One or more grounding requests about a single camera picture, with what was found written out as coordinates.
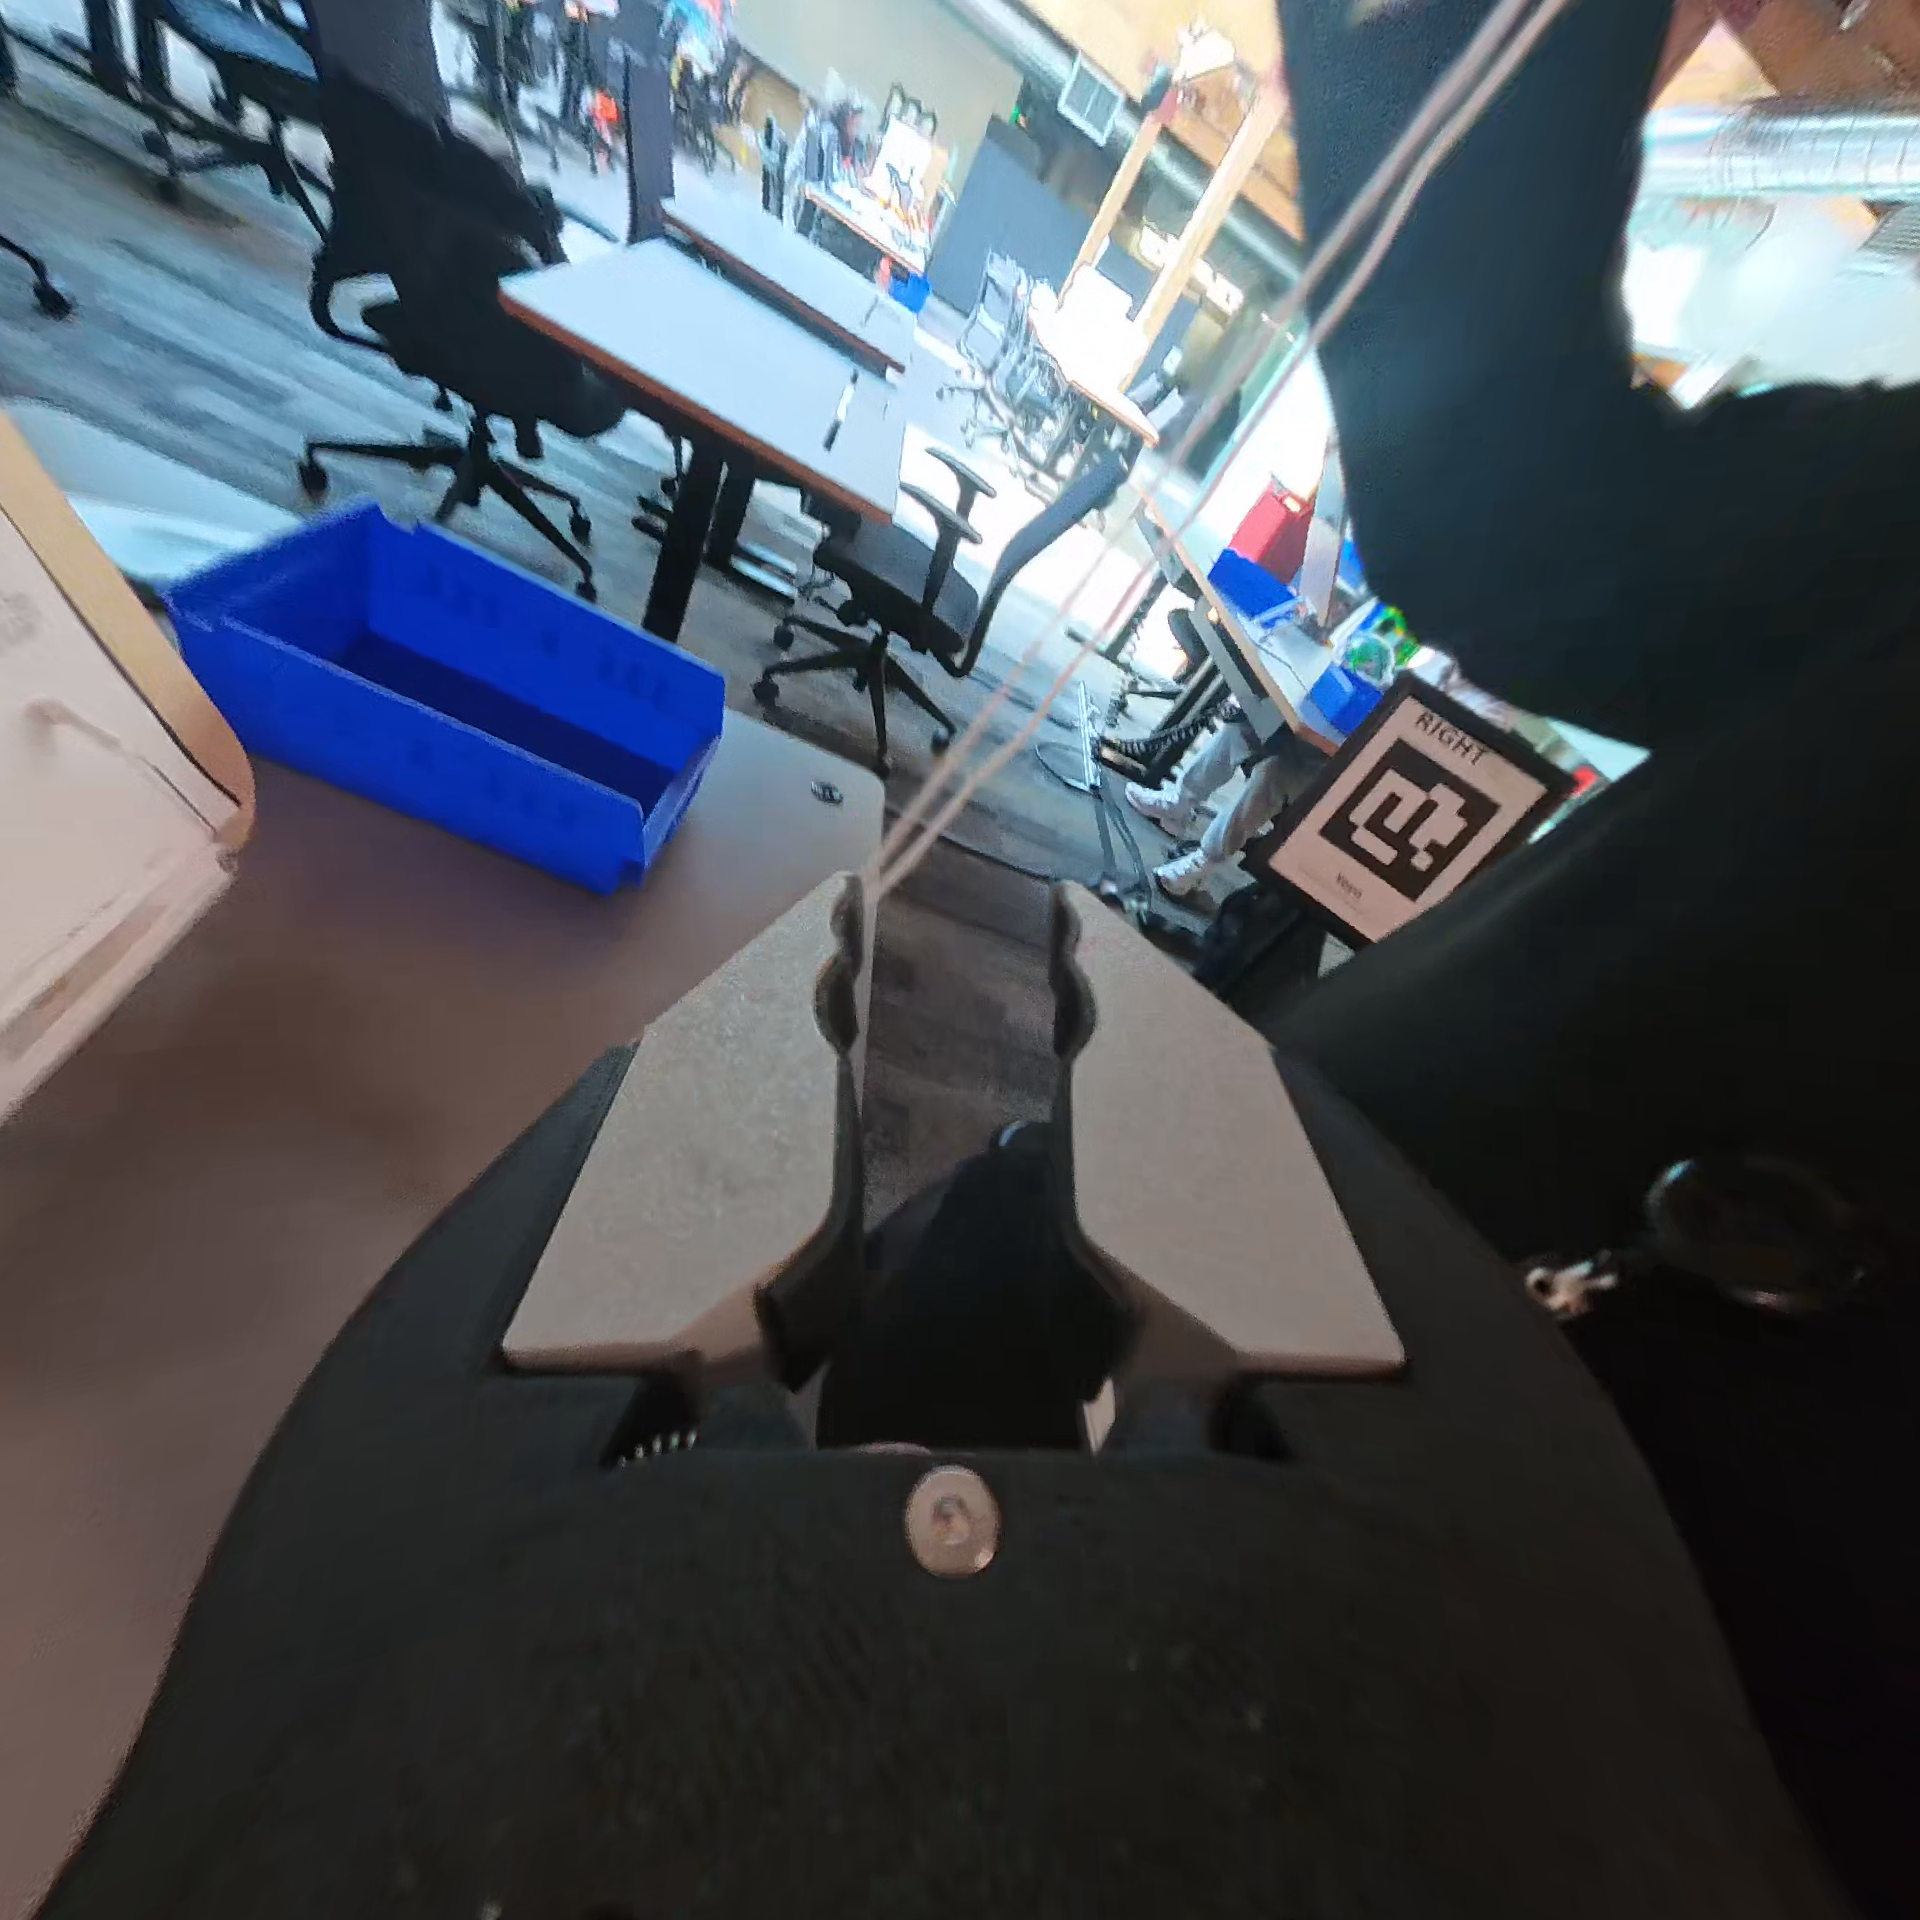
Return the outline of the cluttered wood edge desk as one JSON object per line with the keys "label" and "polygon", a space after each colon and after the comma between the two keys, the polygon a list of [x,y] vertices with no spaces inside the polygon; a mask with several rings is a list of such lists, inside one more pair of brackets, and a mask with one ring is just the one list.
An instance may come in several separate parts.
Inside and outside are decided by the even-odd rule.
{"label": "cluttered wood edge desk", "polygon": [[1330,660],[1342,660],[1378,685],[1390,681],[1395,666],[1348,662],[1384,607],[1364,580],[1338,464],[1326,480],[1330,490],[1310,518],[1303,569],[1294,580],[1298,605],[1292,617],[1261,629],[1243,624],[1210,586],[1210,564],[1230,545],[1230,532],[1182,472],[1167,471],[1142,489],[1142,520],[1164,537],[1167,562],[1199,589],[1207,658],[1240,714],[1259,736],[1284,726],[1322,753],[1338,753],[1342,740],[1310,730],[1303,719],[1310,682]]}

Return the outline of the cardboard box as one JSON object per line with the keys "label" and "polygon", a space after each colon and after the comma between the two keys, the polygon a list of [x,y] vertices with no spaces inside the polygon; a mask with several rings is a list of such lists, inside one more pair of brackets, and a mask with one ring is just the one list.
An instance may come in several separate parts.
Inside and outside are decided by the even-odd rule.
{"label": "cardboard box", "polygon": [[3,428],[3,1116],[226,893],[246,752],[12,420]]}

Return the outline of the white office desk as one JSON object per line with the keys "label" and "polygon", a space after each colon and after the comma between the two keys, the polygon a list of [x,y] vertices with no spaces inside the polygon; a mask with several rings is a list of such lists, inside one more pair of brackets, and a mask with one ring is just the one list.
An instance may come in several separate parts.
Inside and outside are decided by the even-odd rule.
{"label": "white office desk", "polygon": [[[904,452],[899,388],[670,239],[504,277],[498,298],[687,445],[640,617],[646,632],[682,637],[703,564],[732,553],[757,482],[823,501],[831,517],[895,514]],[[853,372],[861,374],[860,397],[823,452]]]}

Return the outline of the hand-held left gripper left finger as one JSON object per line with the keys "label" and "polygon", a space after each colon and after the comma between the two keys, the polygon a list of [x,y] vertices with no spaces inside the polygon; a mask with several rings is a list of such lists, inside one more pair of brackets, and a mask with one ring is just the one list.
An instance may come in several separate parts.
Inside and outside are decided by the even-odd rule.
{"label": "hand-held left gripper left finger", "polygon": [[611,1097],[503,1359],[797,1390],[861,1290],[868,904],[835,872],[659,1018]]}

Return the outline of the blue plastic bin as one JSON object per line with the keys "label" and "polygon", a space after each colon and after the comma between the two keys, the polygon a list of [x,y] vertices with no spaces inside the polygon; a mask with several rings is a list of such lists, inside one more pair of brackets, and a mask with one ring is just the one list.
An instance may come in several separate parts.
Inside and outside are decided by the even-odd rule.
{"label": "blue plastic bin", "polygon": [[367,497],[163,602],[251,756],[596,896],[644,879],[725,730],[709,662]]}

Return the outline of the black office chair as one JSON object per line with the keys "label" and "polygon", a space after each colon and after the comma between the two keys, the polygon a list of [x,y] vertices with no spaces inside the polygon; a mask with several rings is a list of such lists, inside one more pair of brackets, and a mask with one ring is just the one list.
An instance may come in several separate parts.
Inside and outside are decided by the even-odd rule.
{"label": "black office chair", "polygon": [[[498,495],[575,566],[575,591],[594,600],[583,501],[524,461],[544,456],[546,428],[596,441],[628,407],[613,382],[500,296],[504,278],[564,263],[560,205],[453,126],[431,5],[311,1],[301,13],[328,154],[311,318],[335,342],[374,351],[459,401],[467,430],[394,444],[312,438],[298,482],[306,497],[325,497],[328,455],[445,469],[436,524]],[[495,425],[511,430],[516,464],[495,452]]]}

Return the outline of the person's right forearm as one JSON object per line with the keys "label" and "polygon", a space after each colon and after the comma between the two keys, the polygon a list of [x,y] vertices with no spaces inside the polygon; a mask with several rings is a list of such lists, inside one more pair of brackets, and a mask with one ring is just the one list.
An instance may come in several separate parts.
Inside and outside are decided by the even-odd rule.
{"label": "person's right forearm", "polygon": [[1363,564],[1495,696],[1662,750],[1916,711],[1916,388],[1640,384],[1626,224],[1670,5],[1572,5],[1318,350]]}

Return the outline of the blue seat office chair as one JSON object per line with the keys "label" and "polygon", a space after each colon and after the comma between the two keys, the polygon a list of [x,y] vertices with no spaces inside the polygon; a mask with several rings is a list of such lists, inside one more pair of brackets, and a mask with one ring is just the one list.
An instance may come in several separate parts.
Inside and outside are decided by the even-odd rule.
{"label": "blue seat office chair", "polygon": [[[278,5],[85,1],[83,16],[92,80],[147,121],[141,148],[155,161],[160,201],[179,204],[190,178],[254,170],[312,228],[325,226],[316,194],[328,185],[290,148],[290,128],[319,128],[319,69],[303,28]],[[175,93],[174,40],[212,77],[204,110]]]}

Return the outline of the silver ventilation duct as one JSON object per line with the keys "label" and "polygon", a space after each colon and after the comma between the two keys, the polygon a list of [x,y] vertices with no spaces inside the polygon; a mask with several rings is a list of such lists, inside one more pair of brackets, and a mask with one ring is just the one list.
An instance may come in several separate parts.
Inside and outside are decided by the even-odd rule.
{"label": "silver ventilation duct", "polygon": [[1684,105],[1651,111],[1638,189],[1668,201],[1918,204],[1916,103]]}

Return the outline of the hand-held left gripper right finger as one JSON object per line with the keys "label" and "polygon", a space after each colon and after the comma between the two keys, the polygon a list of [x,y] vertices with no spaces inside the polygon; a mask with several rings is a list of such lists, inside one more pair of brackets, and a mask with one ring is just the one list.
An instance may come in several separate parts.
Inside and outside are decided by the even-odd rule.
{"label": "hand-held left gripper right finger", "polygon": [[1063,1233],[1118,1375],[1398,1375],[1405,1348],[1268,1045],[1087,886],[1050,896]]}

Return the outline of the mesh back office chair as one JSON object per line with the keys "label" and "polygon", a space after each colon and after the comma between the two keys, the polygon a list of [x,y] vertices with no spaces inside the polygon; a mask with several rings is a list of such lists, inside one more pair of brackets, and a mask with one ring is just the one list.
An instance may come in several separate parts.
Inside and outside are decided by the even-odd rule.
{"label": "mesh back office chair", "polygon": [[895,524],[876,520],[861,520],[847,534],[830,532],[816,545],[814,564],[845,586],[845,599],[830,618],[802,612],[800,602],[779,617],[775,646],[781,658],[759,672],[751,685],[757,705],[775,709],[787,678],[843,672],[854,689],[870,698],[876,777],[891,775],[891,689],[925,713],[933,725],[931,748],[944,753],[954,742],[956,722],[911,678],[895,658],[895,646],[933,660],[954,681],[970,678],[1014,578],[1074,526],[1112,502],[1119,484],[1134,472],[1141,448],[1136,436],[1119,436],[1106,445],[1090,469],[1070,480],[1066,490],[1007,541],[983,586],[973,586],[960,572],[958,553],[978,543],[980,532],[970,512],[992,487],[947,448],[935,448],[931,456],[950,472],[960,502],[950,508],[924,487],[900,487],[900,494],[931,517],[931,541]]}

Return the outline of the black badge reel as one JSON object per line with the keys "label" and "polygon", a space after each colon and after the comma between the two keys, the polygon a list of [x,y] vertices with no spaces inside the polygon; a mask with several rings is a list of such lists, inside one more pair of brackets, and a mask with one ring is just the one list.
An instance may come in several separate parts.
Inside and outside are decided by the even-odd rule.
{"label": "black badge reel", "polygon": [[1519,1273],[1559,1320],[1666,1285],[1797,1320],[1868,1301],[1886,1269],[1883,1236],[1831,1174],[1772,1154],[1715,1154],[1664,1168],[1618,1246],[1536,1255]]}

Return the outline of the person's black clothing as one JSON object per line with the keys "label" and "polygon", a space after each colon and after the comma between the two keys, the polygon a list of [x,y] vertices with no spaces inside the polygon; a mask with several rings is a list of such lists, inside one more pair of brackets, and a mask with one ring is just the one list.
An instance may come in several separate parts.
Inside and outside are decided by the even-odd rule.
{"label": "person's black clothing", "polygon": [[1632,1233],[1684,1161],[1806,1168],[1812,1314],[1654,1269],[1572,1333],[1860,1916],[1916,1916],[1916,748],[1651,758],[1264,1018],[1503,1256]]}

